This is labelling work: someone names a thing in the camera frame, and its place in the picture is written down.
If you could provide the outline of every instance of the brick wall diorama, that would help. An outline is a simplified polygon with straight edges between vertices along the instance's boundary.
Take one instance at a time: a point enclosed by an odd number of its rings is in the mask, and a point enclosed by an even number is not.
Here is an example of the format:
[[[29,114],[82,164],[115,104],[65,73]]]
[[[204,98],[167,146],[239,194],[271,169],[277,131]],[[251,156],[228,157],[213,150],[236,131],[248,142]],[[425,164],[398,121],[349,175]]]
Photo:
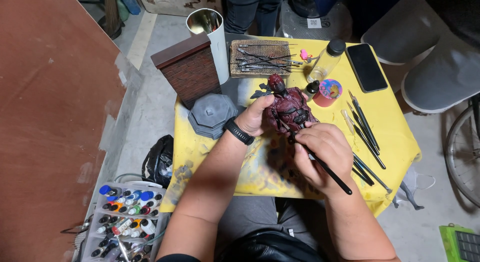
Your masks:
[[[205,32],[162,50],[151,58],[189,110],[198,98],[208,93],[222,93],[210,39]]]

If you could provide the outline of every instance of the smartphone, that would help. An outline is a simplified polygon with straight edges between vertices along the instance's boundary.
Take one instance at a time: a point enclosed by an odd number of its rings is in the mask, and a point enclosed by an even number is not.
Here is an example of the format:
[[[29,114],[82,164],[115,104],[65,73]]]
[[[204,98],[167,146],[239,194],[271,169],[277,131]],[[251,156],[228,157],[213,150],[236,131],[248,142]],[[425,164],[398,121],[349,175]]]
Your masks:
[[[347,47],[346,56],[364,93],[381,91],[388,87],[369,44]]]

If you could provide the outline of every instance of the black plastic bag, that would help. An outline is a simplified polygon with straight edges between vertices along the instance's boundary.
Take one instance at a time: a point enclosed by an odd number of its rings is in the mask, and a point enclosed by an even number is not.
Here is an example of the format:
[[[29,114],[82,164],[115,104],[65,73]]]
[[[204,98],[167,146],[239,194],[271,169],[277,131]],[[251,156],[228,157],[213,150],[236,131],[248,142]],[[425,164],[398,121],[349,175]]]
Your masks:
[[[172,159],[173,137],[166,135],[160,138],[148,152],[141,165],[141,175],[166,189],[170,184],[172,176],[163,175],[162,171],[165,173],[167,168],[172,165]]]

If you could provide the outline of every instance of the wristwatch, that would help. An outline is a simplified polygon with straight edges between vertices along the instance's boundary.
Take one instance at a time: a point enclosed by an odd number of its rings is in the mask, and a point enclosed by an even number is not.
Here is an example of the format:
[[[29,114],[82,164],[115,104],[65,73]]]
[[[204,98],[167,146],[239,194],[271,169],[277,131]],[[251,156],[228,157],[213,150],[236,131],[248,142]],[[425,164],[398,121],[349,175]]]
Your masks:
[[[225,130],[229,130],[232,135],[238,138],[241,142],[243,142],[245,145],[250,145],[254,142],[255,137],[248,135],[244,131],[240,130],[240,128],[237,126],[237,124],[233,121],[237,117],[233,116],[229,120],[226,121],[225,123]]]

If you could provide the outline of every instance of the table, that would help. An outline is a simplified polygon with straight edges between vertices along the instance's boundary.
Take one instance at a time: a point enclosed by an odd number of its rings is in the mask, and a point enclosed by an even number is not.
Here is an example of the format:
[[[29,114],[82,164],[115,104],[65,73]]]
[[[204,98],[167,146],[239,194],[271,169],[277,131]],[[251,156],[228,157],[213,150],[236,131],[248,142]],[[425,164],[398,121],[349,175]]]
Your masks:
[[[315,57],[328,44],[328,41],[323,40],[257,37],[227,33],[225,34],[227,50],[230,42],[238,39],[281,40],[298,44],[290,46],[291,52],[297,53],[297,56],[292,59],[297,61],[302,61],[301,49],[306,49],[308,54]],[[303,90],[307,85],[305,77],[313,64],[313,62],[304,63],[301,65],[303,70],[292,70],[290,77],[285,79],[286,86],[289,88],[299,87]],[[337,125],[345,134],[352,151],[393,190],[391,194],[387,195],[386,190],[377,182],[373,186],[368,186],[352,172],[352,178],[357,183],[369,209],[375,216],[378,216],[392,202],[411,163],[421,159],[420,148],[400,111],[390,86],[385,90],[363,93],[345,54],[341,56],[340,62],[327,78],[340,82],[343,87],[342,96],[327,108],[319,107],[314,102],[309,102],[309,106],[313,115],[320,122]],[[228,95],[234,104],[237,104],[239,113],[241,113],[254,101],[250,99],[250,96],[255,90],[260,89],[261,83],[266,82],[265,78],[230,78],[222,85],[222,92]],[[361,138],[357,134],[351,134],[341,115],[342,109],[349,111],[346,103],[346,101],[351,101],[348,90],[351,90],[362,106],[365,117],[379,143],[380,158],[387,167],[386,170],[380,168]],[[177,99],[173,175],[160,206],[161,212],[172,212],[175,209],[192,174],[216,143],[216,140],[195,134],[188,121],[188,113],[189,111],[182,102]],[[243,161],[235,195],[322,199],[323,195],[309,185],[296,169],[293,162],[294,152],[295,149],[287,143],[285,137],[279,136],[273,131],[255,138],[255,141],[248,147]]]

